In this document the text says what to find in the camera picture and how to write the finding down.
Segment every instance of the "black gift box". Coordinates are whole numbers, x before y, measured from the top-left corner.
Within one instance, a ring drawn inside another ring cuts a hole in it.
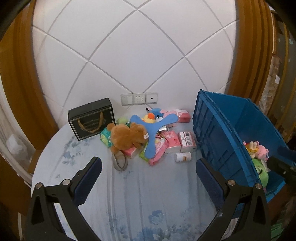
[[[109,123],[115,123],[109,98],[91,102],[68,112],[69,124],[77,140],[100,134]]]

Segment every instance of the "three-pronged blue boomerang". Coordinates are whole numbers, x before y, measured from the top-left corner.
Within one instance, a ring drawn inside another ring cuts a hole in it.
[[[168,124],[172,124],[178,121],[178,116],[176,114],[169,114],[167,117],[165,117],[163,120],[159,122],[155,122],[153,124],[151,123],[146,123],[143,121],[140,117],[137,115],[133,115],[131,117],[131,122],[135,122],[137,124],[143,125],[148,134],[149,134],[149,141],[148,145],[145,151],[145,157],[148,159],[151,159],[155,156],[156,154],[156,149],[155,149],[155,135],[158,132],[158,130]]]

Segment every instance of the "wall outlet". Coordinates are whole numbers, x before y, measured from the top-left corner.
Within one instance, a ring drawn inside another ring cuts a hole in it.
[[[146,93],[146,104],[157,104],[158,94],[154,93]]]
[[[145,102],[146,102],[145,93],[133,94],[133,104],[145,104]]]
[[[133,94],[122,94],[120,95],[121,105],[132,105],[133,104]]]

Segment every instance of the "brown teddy bear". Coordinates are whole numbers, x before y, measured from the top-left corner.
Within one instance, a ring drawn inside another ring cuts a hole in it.
[[[130,127],[124,124],[114,125],[110,123],[107,130],[111,132],[111,151],[116,154],[119,150],[128,150],[134,145],[141,148],[141,144],[148,142],[147,130],[143,125],[131,123]]]

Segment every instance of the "white tiled wall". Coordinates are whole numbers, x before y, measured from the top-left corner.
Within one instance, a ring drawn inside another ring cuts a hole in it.
[[[37,0],[33,46],[59,127],[71,108],[109,97],[115,117],[144,114],[120,94],[158,92],[151,107],[193,111],[200,89],[231,81],[235,0]]]

